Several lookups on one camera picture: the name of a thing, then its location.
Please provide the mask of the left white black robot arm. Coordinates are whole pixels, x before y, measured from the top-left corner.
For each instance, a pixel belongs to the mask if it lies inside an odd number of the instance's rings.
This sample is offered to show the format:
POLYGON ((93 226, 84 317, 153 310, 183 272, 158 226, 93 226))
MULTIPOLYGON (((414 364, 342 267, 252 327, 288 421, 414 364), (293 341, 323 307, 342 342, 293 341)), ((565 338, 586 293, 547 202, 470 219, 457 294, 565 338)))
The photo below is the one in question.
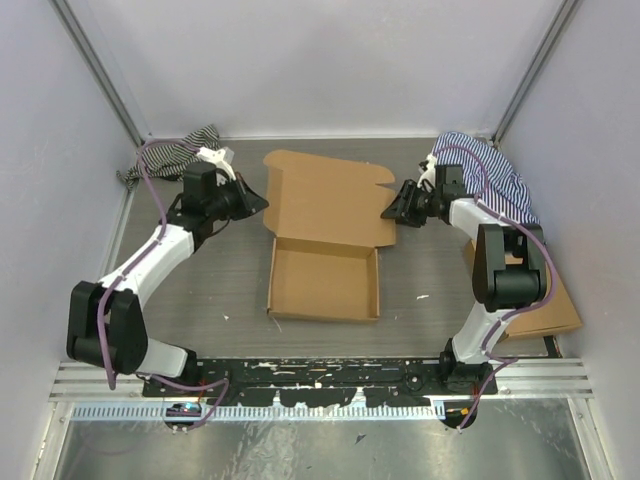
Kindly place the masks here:
POLYGON ((68 356, 104 369, 109 387, 120 375, 140 374, 181 397, 194 394, 201 370, 194 351, 149 337, 143 309, 182 262, 229 224, 258 214, 268 201, 224 162, 187 167, 183 190, 152 236, 118 269, 97 282, 81 281, 70 297, 68 356))

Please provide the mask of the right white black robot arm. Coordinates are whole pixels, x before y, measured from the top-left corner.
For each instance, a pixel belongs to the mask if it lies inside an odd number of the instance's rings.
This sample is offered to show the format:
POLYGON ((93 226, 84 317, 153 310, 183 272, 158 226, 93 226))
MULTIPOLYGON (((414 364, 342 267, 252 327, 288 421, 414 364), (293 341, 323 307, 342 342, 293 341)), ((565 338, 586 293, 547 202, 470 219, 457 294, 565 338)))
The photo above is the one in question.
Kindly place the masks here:
POLYGON ((516 316, 539 306, 547 294, 543 230, 520 224, 471 198, 462 184, 426 190, 403 183, 383 219, 420 228, 429 218, 455 227, 475 241, 471 284, 475 303, 459 332, 439 355, 437 378, 451 394, 487 381, 492 350, 516 316))

